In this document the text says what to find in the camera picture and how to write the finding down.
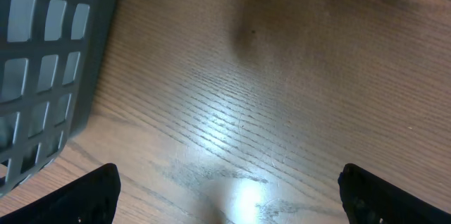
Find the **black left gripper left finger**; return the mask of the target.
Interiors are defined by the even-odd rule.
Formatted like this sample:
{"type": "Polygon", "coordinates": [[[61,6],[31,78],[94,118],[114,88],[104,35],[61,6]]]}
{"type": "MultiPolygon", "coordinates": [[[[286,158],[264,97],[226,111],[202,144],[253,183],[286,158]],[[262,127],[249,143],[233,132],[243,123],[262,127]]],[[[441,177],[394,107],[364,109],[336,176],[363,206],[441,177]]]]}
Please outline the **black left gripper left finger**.
{"type": "Polygon", "coordinates": [[[1,224],[112,224],[121,180],[107,163],[51,194],[1,217],[1,224]]]}

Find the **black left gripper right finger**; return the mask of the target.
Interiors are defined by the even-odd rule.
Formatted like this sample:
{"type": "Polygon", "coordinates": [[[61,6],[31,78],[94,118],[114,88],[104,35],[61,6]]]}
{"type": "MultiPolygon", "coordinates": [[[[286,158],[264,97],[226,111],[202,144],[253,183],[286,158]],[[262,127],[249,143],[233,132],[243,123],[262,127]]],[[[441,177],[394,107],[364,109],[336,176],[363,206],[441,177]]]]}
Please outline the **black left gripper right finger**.
{"type": "Polygon", "coordinates": [[[348,163],[338,178],[350,224],[450,224],[450,214],[359,166],[348,163]]]}

